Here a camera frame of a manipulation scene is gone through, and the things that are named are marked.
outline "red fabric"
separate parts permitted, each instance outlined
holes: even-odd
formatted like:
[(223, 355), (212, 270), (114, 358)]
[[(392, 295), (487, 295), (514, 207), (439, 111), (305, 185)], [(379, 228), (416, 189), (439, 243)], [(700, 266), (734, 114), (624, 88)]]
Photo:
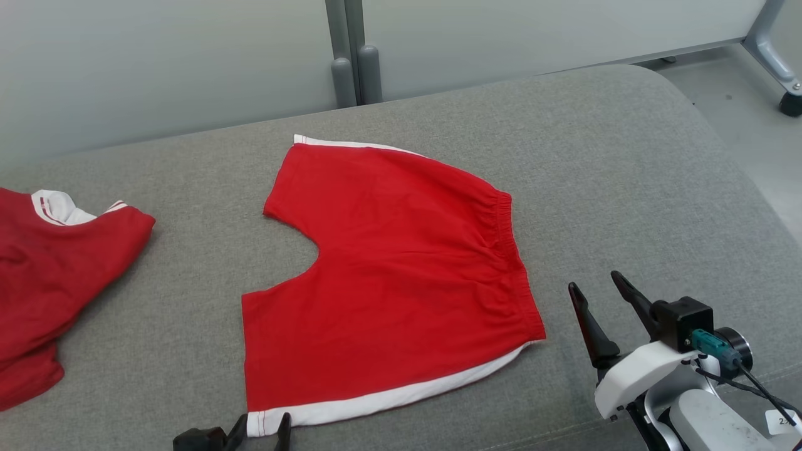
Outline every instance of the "red fabric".
[(469, 173), (295, 144), (264, 215), (314, 241), (318, 259), (242, 297), (249, 412), (434, 380), (545, 338), (511, 198)]
[(130, 206), (56, 225), (0, 188), (0, 411), (61, 380), (55, 339), (136, 259), (155, 220)]

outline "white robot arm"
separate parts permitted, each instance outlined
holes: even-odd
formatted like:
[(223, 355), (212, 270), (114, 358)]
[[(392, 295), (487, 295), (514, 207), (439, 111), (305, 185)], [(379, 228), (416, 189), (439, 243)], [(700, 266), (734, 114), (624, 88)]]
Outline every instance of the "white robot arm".
[[(569, 284), (591, 364), (598, 371), (595, 401), (602, 417), (615, 421), (626, 410), (649, 451), (802, 449), (802, 424), (792, 419), (796, 409), (754, 379), (749, 343), (738, 332), (713, 330), (713, 310), (693, 298), (652, 304), (621, 273), (611, 275), (652, 341), (621, 356), (590, 314), (579, 287)], [(740, 374), (756, 388), (731, 380)], [(722, 382), (784, 408), (780, 411), (797, 432), (767, 439), (719, 398), (715, 387)]]

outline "white wall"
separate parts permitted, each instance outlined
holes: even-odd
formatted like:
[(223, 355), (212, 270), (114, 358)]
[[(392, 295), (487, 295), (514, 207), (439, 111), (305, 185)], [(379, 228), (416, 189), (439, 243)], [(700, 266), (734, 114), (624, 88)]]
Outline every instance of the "white wall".
[(385, 100), (742, 38), (764, 0), (363, 0)]
[(323, 0), (0, 0), (0, 168), (335, 108), (331, 60)]

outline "red shorts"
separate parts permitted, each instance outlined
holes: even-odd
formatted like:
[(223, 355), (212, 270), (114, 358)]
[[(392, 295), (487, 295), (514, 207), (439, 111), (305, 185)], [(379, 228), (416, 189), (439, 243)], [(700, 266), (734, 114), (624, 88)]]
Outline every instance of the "red shorts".
[(284, 412), (316, 425), (470, 384), (545, 338), (511, 198), (465, 171), (295, 136), (264, 215), (318, 259), (242, 297), (251, 437)]

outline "white trim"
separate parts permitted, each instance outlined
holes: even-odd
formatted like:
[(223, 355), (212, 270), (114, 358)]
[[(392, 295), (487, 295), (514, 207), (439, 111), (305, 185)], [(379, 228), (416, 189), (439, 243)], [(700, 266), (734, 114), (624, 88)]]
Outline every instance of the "white trim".
[(127, 206), (128, 206), (128, 204), (126, 204), (125, 202), (117, 201), (114, 204), (112, 204), (110, 207), (108, 207), (104, 213), (108, 213), (108, 212), (111, 212), (111, 211), (117, 211), (117, 210), (125, 208)]
[[(94, 214), (89, 214), (75, 206), (72, 197), (61, 191), (40, 189), (30, 195), (30, 200), (33, 202), (36, 214), (45, 222), (49, 222), (54, 226), (77, 226), (97, 218)], [(53, 208), (54, 203), (58, 205), (55, 210)], [(117, 201), (104, 213), (116, 211), (127, 206), (122, 201)]]
[(385, 392), (371, 393), (349, 400), (326, 401), (271, 408), (260, 412), (248, 412), (248, 437), (263, 437), (275, 434), (278, 431), (278, 425), (282, 422), (284, 412), (289, 412), (292, 415), (293, 426), (322, 425), (333, 421), (370, 415), (381, 410), (400, 407), (430, 396), (439, 395), (490, 376), (510, 363), (525, 347), (532, 343), (535, 342), (524, 343), (515, 351), (486, 364), (450, 376), (429, 380), (428, 382), (393, 388)]
[(303, 135), (295, 135), (294, 137), (295, 143), (300, 144), (309, 144), (309, 145), (329, 145), (329, 146), (337, 146), (337, 147), (355, 147), (355, 148), (383, 148), (385, 150), (395, 150), (398, 152), (404, 153), (411, 153), (412, 155), (422, 156), (423, 158), (428, 158), (428, 156), (421, 155), (419, 153), (410, 152), (408, 150), (404, 150), (402, 148), (392, 147), (389, 145), (384, 144), (371, 144), (371, 143), (355, 143), (352, 141), (324, 141), (324, 140), (315, 140), (314, 138), (309, 138), (308, 136)]

